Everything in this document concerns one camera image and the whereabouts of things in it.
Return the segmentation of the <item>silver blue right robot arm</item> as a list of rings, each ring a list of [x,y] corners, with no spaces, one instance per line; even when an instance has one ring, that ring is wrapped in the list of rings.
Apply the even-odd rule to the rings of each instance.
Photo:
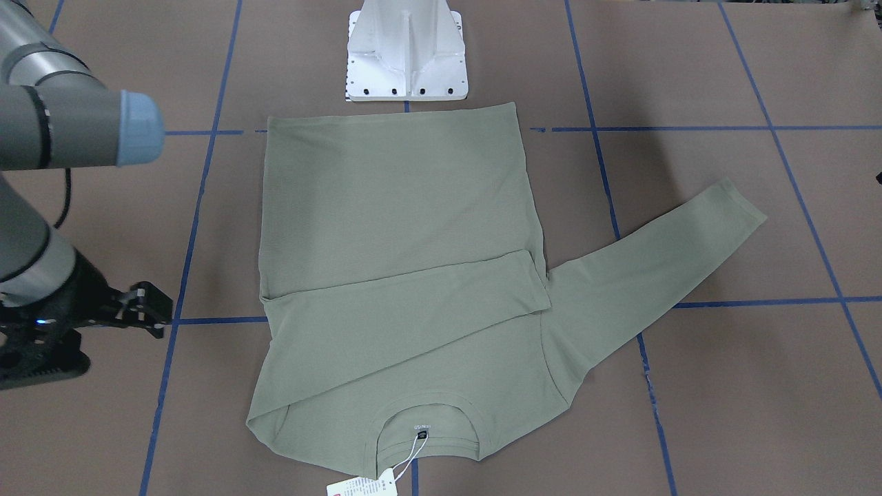
[[[76,167],[141,165],[163,153],[163,113],[146,94],[112,91],[34,17],[1,3],[3,172],[70,176]],[[73,244],[1,182],[3,390],[75,379],[91,362],[84,327],[144,329],[156,339],[173,300],[151,282],[114,289]]]

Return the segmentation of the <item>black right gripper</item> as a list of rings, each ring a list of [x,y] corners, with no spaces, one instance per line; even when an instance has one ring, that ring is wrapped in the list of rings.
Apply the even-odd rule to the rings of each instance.
[[[80,349],[78,328],[107,320],[120,329],[146,330],[164,338],[174,302],[147,280],[126,291],[111,288],[100,273],[76,268],[47,298],[24,307],[2,307],[1,389],[8,391],[75,379],[91,361]]]

